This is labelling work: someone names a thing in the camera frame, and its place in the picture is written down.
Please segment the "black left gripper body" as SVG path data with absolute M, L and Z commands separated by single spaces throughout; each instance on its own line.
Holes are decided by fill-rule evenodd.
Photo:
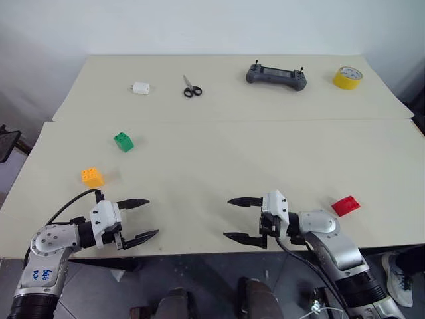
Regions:
M 122 237 L 122 224 L 118 222 L 107 227 L 102 234 L 102 242 L 103 244 L 115 243 L 117 250 L 127 249 L 127 243 Z

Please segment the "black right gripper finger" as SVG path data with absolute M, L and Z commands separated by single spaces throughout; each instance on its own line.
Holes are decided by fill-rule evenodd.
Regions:
M 229 199 L 228 204 L 239 206 L 239 207 L 261 207 L 263 204 L 262 197 L 236 197 Z
M 237 243 L 267 249 L 267 236 L 252 237 L 247 233 L 224 232 L 223 235 Z

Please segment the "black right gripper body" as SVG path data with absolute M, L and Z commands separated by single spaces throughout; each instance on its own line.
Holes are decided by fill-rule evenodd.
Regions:
M 281 219 L 271 213 L 262 213 L 260 216 L 259 233 L 260 247 L 266 249 L 268 247 L 268 237 L 280 238 Z

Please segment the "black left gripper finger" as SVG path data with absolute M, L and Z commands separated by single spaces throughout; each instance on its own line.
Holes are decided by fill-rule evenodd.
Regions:
M 142 205 L 146 205 L 149 203 L 147 199 L 126 199 L 123 201 L 118 201 L 116 204 L 118 209 L 134 209 L 136 207 L 140 207 Z
M 141 233 L 135 236 L 134 239 L 126 241 L 125 239 L 122 239 L 122 249 L 127 250 L 133 247 L 136 247 L 138 245 L 141 245 L 145 243 L 146 241 L 150 240 L 152 237 L 156 236 L 158 234 L 159 229 L 147 231 L 145 233 Z

